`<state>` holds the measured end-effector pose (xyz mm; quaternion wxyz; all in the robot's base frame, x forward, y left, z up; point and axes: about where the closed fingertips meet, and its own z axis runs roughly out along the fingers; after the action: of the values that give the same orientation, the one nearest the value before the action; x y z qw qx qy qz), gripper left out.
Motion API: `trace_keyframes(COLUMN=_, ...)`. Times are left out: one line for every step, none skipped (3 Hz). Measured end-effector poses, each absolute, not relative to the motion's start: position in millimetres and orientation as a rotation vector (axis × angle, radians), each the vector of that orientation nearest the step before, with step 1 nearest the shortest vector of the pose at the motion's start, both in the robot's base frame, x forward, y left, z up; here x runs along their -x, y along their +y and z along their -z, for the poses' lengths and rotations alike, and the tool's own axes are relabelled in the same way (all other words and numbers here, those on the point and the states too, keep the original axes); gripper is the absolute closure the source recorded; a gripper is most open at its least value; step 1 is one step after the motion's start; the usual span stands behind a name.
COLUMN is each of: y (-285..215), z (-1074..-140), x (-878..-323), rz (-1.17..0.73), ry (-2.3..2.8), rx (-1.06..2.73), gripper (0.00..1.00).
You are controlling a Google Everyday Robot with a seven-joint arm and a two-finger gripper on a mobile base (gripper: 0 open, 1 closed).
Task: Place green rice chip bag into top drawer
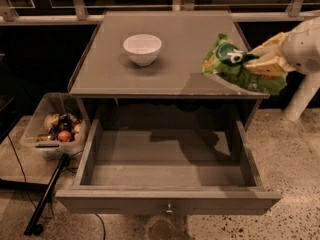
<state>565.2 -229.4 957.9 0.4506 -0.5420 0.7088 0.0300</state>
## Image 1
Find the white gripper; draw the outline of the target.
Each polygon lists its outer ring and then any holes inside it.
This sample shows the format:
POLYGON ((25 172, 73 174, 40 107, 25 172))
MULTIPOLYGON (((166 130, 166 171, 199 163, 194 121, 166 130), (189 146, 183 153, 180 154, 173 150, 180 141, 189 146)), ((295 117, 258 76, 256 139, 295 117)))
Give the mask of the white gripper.
POLYGON ((296 67, 291 65, 283 51, 283 44, 288 32, 280 32, 254 48, 251 53, 258 56, 244 64, 244 67, 256 75, 284 76, 293 72, 296 67))

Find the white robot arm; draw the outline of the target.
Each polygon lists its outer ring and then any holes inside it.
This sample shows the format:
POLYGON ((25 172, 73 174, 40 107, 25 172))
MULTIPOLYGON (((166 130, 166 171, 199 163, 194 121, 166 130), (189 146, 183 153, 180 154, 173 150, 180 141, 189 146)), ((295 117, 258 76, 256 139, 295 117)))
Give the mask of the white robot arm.
POLYGON ((292 71, 315 73, 320 63, 320 17, 269 38, 251 53, 258 59, 244 64, 256 75, 285 76, 292 71))

